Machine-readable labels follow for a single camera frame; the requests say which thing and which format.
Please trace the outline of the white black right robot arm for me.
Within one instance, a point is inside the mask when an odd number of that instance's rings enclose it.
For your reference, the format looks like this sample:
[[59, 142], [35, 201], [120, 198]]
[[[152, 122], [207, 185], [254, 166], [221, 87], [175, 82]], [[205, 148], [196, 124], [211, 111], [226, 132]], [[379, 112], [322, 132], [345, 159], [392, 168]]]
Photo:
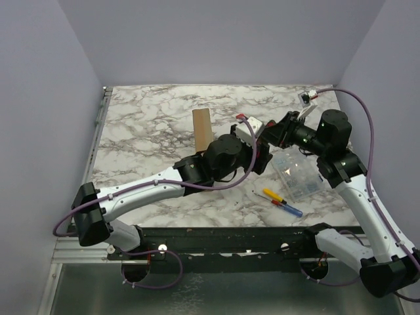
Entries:
[[310, 257], [326, 252], [339, 259], [380, 298], [419, 280], [419, 250], [367, 186], [368, 170], [347, 147], [351, 130], [347, 115], [340, 110], [324, 111], [317, 129], [307, 127], [298, 112], [288, 112], [281, 121], [270, 121], [259, 138], [279, 148], [296, 145], [317, 156], [319, 172], [353, 212], [370, 246], [364, 247], [320, 223], [306, 230], [301, 248]]

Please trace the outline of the red black utility knife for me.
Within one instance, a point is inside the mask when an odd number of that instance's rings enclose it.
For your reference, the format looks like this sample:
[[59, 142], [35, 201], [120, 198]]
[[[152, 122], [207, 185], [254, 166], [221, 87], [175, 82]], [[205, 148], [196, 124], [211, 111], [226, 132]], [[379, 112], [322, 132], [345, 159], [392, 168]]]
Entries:
[[276, 124], [276, 122], [273, 119], [271, 119], [270, 121], [268, 121], [266, 123], [266, 125], [264, 126], [264, 129], [263, 129], [263, 132], [262, 133], [264, 133], [268, 128], [274, 126], [275, 124]]

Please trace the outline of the brown cardboard express box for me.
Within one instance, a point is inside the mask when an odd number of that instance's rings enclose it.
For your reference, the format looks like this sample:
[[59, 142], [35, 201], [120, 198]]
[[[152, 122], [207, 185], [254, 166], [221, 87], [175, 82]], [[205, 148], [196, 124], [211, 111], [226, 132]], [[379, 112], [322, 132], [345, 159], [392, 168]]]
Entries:
[[209, 108], [192, 110], [196, 152], [205, 151], [213, 141]]

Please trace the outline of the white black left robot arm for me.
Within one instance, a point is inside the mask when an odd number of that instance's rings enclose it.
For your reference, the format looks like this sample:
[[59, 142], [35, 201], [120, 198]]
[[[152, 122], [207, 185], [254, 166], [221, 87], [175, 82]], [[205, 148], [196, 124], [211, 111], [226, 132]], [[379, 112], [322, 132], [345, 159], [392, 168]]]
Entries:
[[158, 201], [215, 190], [215, 183], [239, 168], [260, 175], [272, 159], [269, 150], [262, 142], [247, 144], [235, 135], [222, 135], [205, 151], [184, 157], [148, 178], [108, 188], [83, 184], [72, 204], [80, 246], [106, 242], [131, 259], [141, 257], [145, 243], [139, 228], [121, 222], [120, 216]]

